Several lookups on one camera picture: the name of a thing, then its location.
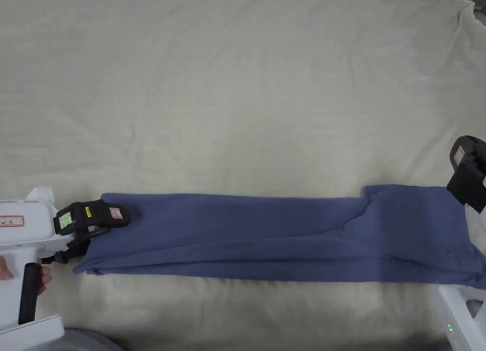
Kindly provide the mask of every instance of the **warning label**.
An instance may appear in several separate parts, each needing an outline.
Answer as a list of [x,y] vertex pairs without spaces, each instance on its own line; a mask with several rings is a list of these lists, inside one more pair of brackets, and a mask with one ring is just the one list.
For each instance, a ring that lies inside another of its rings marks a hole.
[[120,208],[110,208],[110,213],[113,218],[122,218],[122,213],[120,212]]

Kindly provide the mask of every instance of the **sticker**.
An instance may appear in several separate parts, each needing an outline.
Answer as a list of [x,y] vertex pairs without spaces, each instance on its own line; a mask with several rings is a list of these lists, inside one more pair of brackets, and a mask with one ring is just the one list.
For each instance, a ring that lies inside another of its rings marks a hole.
[[73,219],[71,218],[71,212],[67,212],[66,214],[63,214],[59,217],[59,224],[61,225],[61,229],[72,223]]
[[120,212],[120,208],[110,208],[110,213],[113,218],[122,218],[122,213]]
[[23,215],[0,215],[0,227],[23,227]]
[[461,146],[459,146],[458,150],[454,154],[454,160],[455,160],[456,164],[459,165],[459,163],[461,162],[462,158],[464,157],[464,154],[465,154],[464,150],[462,149]]

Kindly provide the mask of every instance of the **black handle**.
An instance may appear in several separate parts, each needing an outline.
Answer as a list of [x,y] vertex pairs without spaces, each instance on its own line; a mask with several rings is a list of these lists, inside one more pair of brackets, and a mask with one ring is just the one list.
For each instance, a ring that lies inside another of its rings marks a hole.
[[22,295],[20,297],[19,324],[36,318],[37,296],[42,284],[42,266],[36,263],[25,265]]

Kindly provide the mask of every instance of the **finger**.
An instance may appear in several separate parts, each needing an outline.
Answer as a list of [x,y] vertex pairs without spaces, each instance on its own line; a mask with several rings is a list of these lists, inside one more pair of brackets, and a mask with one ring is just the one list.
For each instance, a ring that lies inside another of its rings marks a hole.
[[42,267],[42,275],[49,275],[50,268],[49,267]]
[[51,275],[43,275],[42,276],[42,285],[46,285],[48,282],[50,282],[53,279]]
[[7,269],[7,262],[0,256],[0,280],[12,280],[14,275]]

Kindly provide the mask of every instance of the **human hand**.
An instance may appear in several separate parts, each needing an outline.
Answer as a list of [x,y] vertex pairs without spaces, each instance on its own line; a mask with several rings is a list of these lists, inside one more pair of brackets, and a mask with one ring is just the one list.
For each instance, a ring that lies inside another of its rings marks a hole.
[[[42,267],[42,286],[39,289],[39,295],[41,295],[43,292],[45,292],[46,284],[50,282],[53,277],[50,274],[50,268],[49,267]],[[8,270],[7,268],[7,262],[5,261],[5,258],[3,256],[0,256],[0,281],[1,280],[12,280],[14,278],[14,275]]]

